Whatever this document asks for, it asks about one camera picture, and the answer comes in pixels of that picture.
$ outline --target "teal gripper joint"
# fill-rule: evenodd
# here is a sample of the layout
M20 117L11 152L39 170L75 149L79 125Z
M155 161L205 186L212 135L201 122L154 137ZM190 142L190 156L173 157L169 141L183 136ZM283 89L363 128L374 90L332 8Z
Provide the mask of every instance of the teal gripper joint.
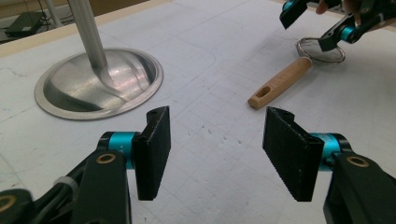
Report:
M132 161L132 155L134 153L133 139L134 133L116 132L111 135L108 142L109 150L120 151L125 156L127 169L134 169L134 162Z
M324 142L320 171L330 171L326 162L333 161L333 155L341 154L341 147L337 139L331 133L311 133L312 136L320 138Z

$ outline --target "metal rim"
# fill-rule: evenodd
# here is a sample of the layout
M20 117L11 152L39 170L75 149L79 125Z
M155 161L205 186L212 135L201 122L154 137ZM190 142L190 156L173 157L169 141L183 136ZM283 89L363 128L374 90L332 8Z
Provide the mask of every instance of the metal rim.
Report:
M308 52L306 52L306 51L304 50L304 48L302 47L301 44L304 43L304 42L307 41L307 40L319 40L319 38L317 38L317 37L304 37L304 38L302 38L301 40L299 40L299 41L297 42L296 48L297 48L297 50L298 50L301 54L303 54L305 57L307 57L307 58L309 58L309 59L311 59L311 60L314 60L314 61L317 61L317 62L321 62L321 63L341 63L341 62L343 62L343 61L346 59L346 54L345 54L344 51L343 51L340 47L338 47L338 46L337 46L336 49L338 50L338 52L339 52L340 55L341 55L341 59L340 59L340 60L328 61L328 60L322 60L322 59L316 58L316 57L310 55Z
M161 86L163 82L163 68L158 62L157 59L155 59L153 56L147 54L144 51L138 50L138 49L124 49L124 48L114 48L114 49L109 49L109 50L125 50L129 51L135 54L138 54L139 56L142 56L146 58L147 60L151 61L153 64L155 64L155 72L157 76L153 80L152 84L146 89L145 92L140 94L138 97L133 99L132 101L121 105L119 107L114 107L111 109L103 109L99 111L92 111L92 112L74 112L74 111L69 111L69 110L64 110L61 108L58 108L57 106L53 105L51 102L49 102L43 92L43 88L46 84L47 79L49 76L52 74L54 70L59 68L61 65L66 63L72 58L75 58L81 54L84 53L79 53L74 56L68 57L59 63L56 63L53 65L50 69L48 69L43 76L37 81L35 85L35 100L38 103L38 105L44 109L46 112L50 113L51 115L62 118L62 119L72 119L72 120L95 120L95 119L106 119L106 118L111 118L115 117L119 114L125 113L129 110L132 110L143 103L145 103Z

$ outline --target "black gripper pad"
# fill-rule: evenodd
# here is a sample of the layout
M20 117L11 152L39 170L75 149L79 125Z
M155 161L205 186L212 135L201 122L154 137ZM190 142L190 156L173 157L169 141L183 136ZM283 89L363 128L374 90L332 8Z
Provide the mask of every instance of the black gripper pad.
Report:
M169 106L149 111L147 123L145 130L136 133L133 140L137 195L141 201L154 200L163 179L171 149Z
M267 107L262 148L298 202L312 200L323 145L294 122L293 114Z

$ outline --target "black cable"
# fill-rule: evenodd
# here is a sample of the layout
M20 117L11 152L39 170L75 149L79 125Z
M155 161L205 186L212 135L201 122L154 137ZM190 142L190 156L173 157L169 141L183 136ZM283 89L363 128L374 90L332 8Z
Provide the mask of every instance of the black cable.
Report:
M47 15L46 15L46 13L44 12L44 9L43 9L43 6L41 5L40 0L37 0L37 1L38 1L38 4L40 5L41 13L43 14L44 21L45 21L46 24L47 24L47 31L48 31L48 30L50 29L50 25L49 25L49 21L47 20Z
M56 194L55 197L44 208L41 209L41 211L35 217L33 223L47 223L51 219L55 210L58 209L68 197L70 197L71 193L72 190L69 187L62 185L59 193Z
M67 16L67 17L61 18L61 19L59 19L59 20L66 20L67 18L70 18L70 17L73 17L73 14L72 14L72 15L70 15L70 16Z
M85 167L79 167L70 177L79 183ZM65 203L72 202L73 190L63 183L57 183L46 194L35 201L35 208L38 214L35 216L33 224L47 223L53 216L54 212Z

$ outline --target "metal pipe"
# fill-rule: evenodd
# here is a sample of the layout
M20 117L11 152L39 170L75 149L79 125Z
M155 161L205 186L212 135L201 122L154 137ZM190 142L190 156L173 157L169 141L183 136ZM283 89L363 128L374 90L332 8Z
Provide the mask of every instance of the metal pipe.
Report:
M56 13L55 6L53 5L52 0L46 0L47 8L49 9L49 14L52 17L53 22L55 23L55 27L64 26L59 20L58 13Z
M89 0L68 0L79 35L93 68L107 66L105 51L99 37Z

